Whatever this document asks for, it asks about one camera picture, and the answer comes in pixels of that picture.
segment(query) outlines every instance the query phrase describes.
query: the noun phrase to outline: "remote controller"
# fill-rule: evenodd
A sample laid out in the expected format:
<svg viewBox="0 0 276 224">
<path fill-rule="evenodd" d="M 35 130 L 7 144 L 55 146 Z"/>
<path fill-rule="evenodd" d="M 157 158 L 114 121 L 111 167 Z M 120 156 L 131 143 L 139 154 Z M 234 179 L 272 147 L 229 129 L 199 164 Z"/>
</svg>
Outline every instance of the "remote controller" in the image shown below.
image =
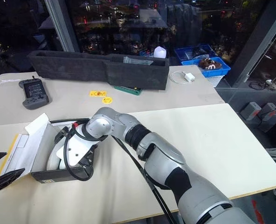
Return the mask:
<svg viewBox="0 0 276 224">
<path fill-rule="evenodd" d="M 39 78 L 22 80 L 19 86 L 24 89 L 25 101 L 22 103 L 25 108 L 33 110 L 49 103 L 43 83 Z"/>
</svg>

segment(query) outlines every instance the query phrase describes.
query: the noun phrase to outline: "yellow sticker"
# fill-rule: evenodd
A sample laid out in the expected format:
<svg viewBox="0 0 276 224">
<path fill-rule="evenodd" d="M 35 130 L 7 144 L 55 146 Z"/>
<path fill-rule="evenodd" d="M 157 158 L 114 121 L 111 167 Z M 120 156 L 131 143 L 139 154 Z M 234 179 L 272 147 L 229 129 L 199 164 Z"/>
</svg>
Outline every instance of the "yellow sticker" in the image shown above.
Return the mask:
<svg viewBox="0 0 276 224">
<path fill-rule="evenodd" d="M 105 97 L 105 98 L 103 98 L 102 102 L 104 104 L 110 104 L 110 103 L 112 103 L 112 98 L 111 97 Z"/>
<path fill-rule="evenodd" d="M 105 97 L 106 95 L 106 91 L 90 91 L 90 97 Z"/>
</svg>

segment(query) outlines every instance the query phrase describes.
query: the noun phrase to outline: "white table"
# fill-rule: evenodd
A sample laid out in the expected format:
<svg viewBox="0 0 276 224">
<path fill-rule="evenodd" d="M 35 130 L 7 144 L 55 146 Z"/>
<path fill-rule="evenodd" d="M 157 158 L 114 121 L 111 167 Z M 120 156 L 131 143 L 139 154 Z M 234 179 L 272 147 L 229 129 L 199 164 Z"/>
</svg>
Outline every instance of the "white table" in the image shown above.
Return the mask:
<svg viewBox="0 0 276 224">
<path fill-rule="evenodd" d="M 38 77 L 36 72 L 3 74 L 0 75 L 0 125 L 30 122 L 44 112 L 51 120 L 88 117 L 103 106 L 119 112 L 139 112 L 224 103 L 197 66 L 170 67 L 170 72 L 177 70 L 193 73 L 195 81 L 180 85 L 168 80 L 165 91 L 143 90 L 139 96 L 116 90 L 102 82 L 42 78 L 51 103 L 32 111 L 22 105 L 25 97 L 18 82 L 32 76 Z M 113 102 L 106 105 L 101 97 L 90 97 L 91 90 L 107 91 L 107 96 L 112 97 Z"/>
</svg>

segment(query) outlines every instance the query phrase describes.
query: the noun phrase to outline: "gray device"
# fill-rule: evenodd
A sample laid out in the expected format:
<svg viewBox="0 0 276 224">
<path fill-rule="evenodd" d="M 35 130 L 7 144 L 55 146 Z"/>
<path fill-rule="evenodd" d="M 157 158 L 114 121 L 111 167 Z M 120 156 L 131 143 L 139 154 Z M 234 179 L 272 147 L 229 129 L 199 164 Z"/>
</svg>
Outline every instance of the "gray device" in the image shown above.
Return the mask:
<svg viewBox="0 0 276 224">
<path fill-rule="evenodd" d="M 273 103 L 267 103 L 263 106 L 262 110 L 258 113 L 263 121 L 268 121 L 276 114 L 276 106 Z"/>
<path fill-rule="evenodd" d="M 39 78 L 22 80 L 19 86 L 24 89 L 25 101 L 23 106 L 29 110 L 34 110 L 49 103 L 49 98 Z"/>
<path fill-rule="evenodd" d="M 211 182 L 193 172 L 179 150 L 135 117 L 103 107 L 86 130 L 94 138 L 112 135 L 129 144 L 146 161 L 148 179 L 161 189 L 172 190 L 186 224 L 254 224 Z"/>
<path fill-rule="evenodd" d="M 245 120 L 252 120 L 259 111 L 261 111 L 261 107 L 256 102 L 250 102 L 245 109 L 241 111 L 241 116 Z"/>
</svg>

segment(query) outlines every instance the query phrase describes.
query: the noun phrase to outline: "open box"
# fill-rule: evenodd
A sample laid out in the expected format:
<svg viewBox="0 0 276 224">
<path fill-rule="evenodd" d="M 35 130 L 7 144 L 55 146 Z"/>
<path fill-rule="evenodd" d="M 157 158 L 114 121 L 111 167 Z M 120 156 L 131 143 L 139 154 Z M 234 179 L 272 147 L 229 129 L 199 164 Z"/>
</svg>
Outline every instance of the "open box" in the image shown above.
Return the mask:
<svg viewBox="0 0 276 224">
<path fill-rule="evenodd" d="M 15 137 L 3 167 L 0 168 L 0 175 L 12 170 L 25 168 L 21 176 L 30 173 L 40 183 L 76 180 L 66 168 L 46 170 L 47 161 L 55 146 L 54 139 L 56 135 L 63 127 L 71 127 L 72 123 L 73 121 L 65 122 L 64 124 L 51 124 L 45 114 L 39 116 L 25 127 L 29 135 L 19 134 Z M 70 169 L 81 178 L 88 177 L 87 173 L 91 172 L 89 167 L 84 168 L 79 164 Z"/>
</svg>

